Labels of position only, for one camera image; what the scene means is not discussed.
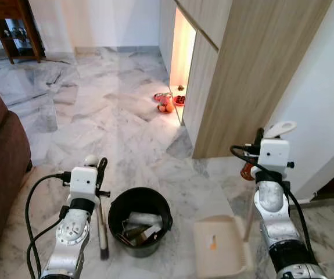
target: wooden shelf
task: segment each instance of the wooden shelf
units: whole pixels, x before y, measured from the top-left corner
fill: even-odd
[[[18,37],[3,37],[2,40],[4,41],[12,41],[12,40],[21,40],[22,38],[18,38]]]
[[[20,56],[12,56],[12,59],[27,59],[27,60],[35,60],[36,56],[28,56],[28,55],[20,55]]]
[[[16,25],[16,28],[23,27],[28,36],[11,32],[7,24],[8,19],[17,20],[18,23],[13,25]],[[11,37],[5,36],[5,30],[10,32]],[[23,48],[23,51],[21,51],[21,49],[17,48],[15,40],[22,41],[24,39],[28,40],[31,48]],[[14,59],[35,59],[40,62],[41,58],[45,56],[28,0],[0,1],[0,41],[11,64],[14,64]]]

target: dustpan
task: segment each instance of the dustpan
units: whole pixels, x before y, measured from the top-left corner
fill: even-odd
[[[251,202],[245,229],[238,216],[216,215],[195,222],[193,230],[198,278],[230,278],[253,269],[248,243],[252,221]]]

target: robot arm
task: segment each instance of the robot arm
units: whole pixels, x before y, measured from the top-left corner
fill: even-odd
[[[296,128],[294,122],[282,122],[273,126],[264,135],[260,146],[246,145],[245,155],[256,158],[251,176],[256,179],[254,204],[261,214],[260,231],[267,245],[277,279],[327,279],[300,238],[289,217],[288,197],[284,193],[285,170],[294,164],[288,162],[289,143],[280,135]]]
[[[75,167],[71,172],[70,195],[67,199],[70,209],[56,229],[56,245],[41,279],[80,277],[84,248],[89,240],[89,223],[95,208],[97,212],[101,212],[98,222],[103,225],[103,220],[99,220],[102,219],[102,209],[98,195],[107,160],[105,164],[101,161],[99,169],[96,167],[97,163],[96,158],[89,156],[85,167]],[[107,249],[105,228],[99,226],[99,230],[101,249]]]

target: black bucket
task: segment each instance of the black bucket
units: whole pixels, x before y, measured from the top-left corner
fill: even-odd
[[[123,232],[122,221],[128,219],[132,211],[161,215],[163,228],[158,232],[154,242],[144,246],[131,246],[116,237],[116,234]],[[144,187],[132,188],[119,195],[111,204],[108,219],[111,234],[133,257],[147,257],[154,253],[166,232],[171,230],[172,222],[171,211],[166,199],[157,191]]]

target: black cable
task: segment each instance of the black cable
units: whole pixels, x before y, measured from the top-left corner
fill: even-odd
[[[33,241],[30,242],[30,244],[28,245],[27,247],[27,252],[26,252],[26,261],[27,261],[27,267],[28,267],[28,270],[33,270],[33,267],[31,265],[31,248],[33,246],[35,246],[35,241],[41,237],[43,234],[45,234],[47,231],[53,229],[54,227],[56,227],[60,222],[61,222],[62,218],[58,219],[58,221],[56,221],[54,224],[50,225],[48,228],[46,228],[44,231],[40,232],[37,236],[34,237]]]
[[[30,224],[30,219],[28,216],[28,211],[29,211],[29,207],[30,207],[30,201],[31,201],[31,197],[36,189],[36,187],[39,185],[40,182],[48,179],[48,178],[60,178],[62,176],[62,174],[50,174],[48,176],[44,176],[42,178],[40,178],[35,184],[34,186],[31,188],[30,193],[28,194],[27,200],[26,200],[26,205],[25,205],[25,221],[26,221],[26,227],[27,227],[27,232],[28,232],[28,237],[30,239],[30,243],[32,243],[32,248],[33,248],[33,252],[34,252],[34,257],[35,257],[35,261],[37,264],[37,271],[38,271],[38,278],[40,278],[41,276],[41,266],[40,266],[40,260],[39,260],[39,254],[38,254],[38,250],[37,247],[34,243],[34,236],[33,236],[33,232],[31,230],[31,224]],[[34,275],[34,270],[32,268],[28,269],[31,275],[31,278],[35,278]]]
[[[245,147],[244,147],[244,146],[240,146],[240,145],[232,145],[232,146],[230,147],[230,151],[231,151],[231,153],[232,153],[234,156],[236,156],[236,157],[238,157],[238,158],[240,158],[240,159],[242,159],[242,160],[244,160],[244,161],[246,161],[246,162],[252,164],[253,166],[258,167],[260,170],[262,170],[262,171],[264,171],[265,173],[267,173],[269,176],[271,176],[271,177],[272,177],[272,178],[273,178],[273,179],[274,179],[274,180],[275,180],[275,181],[276,181],[276,182],[283,188],[283,191],[284,191],[286,194],[289,195],[289,197],[291,198],[291,200],[292,200],[293,203],[295,204],[296,209],[297,209],[297,212],[298,212],[298,214],[299,214],[299,216],[300,216],[300,221],[301,221],[301,225],[302,225],[302,229],[303,229],[304,237],[305,237],[305,243],[306,243],[306,247],[307,247],[307,249],[308,249],[308,251],[309,251],[309,254],[310,254],[310,256],[311,256],[311,260],[313,260],[313,261],[315,261],[315,262],[317,263],[317,260],[316,260],[315,255],[314,255],[314,251],[313,251],[313,249],[312,249],[312,247],[311,247],[310,236],[309,236],[309,234],[308,234],[308,229],[307,229],[307,225],[306,225],[306,221],[305,221],[304,214],[303,214],[303,212],[302,212],[302,209],[301,209],[301,206],[300,206],[299,202],[297,201],[297,199],[295,198],[295,196],[292,194],[292,192],[290,191],[290,189],[288,189],[287,187],[285,187],[284,184],[283,184],[283,181],[278,180],[278,179],[271,173],[271,171],[269,171],[268,169],[266,169],[266,168],[263,167],[262,165],[260,165],[260,164],[258,164],[258,163],[256,163],[256,162],[251,161],[250,159],[246,158],[245,156],[242,156],[242,155],[238,154],[236,151],[234,151],[234,149],[245,150]]]

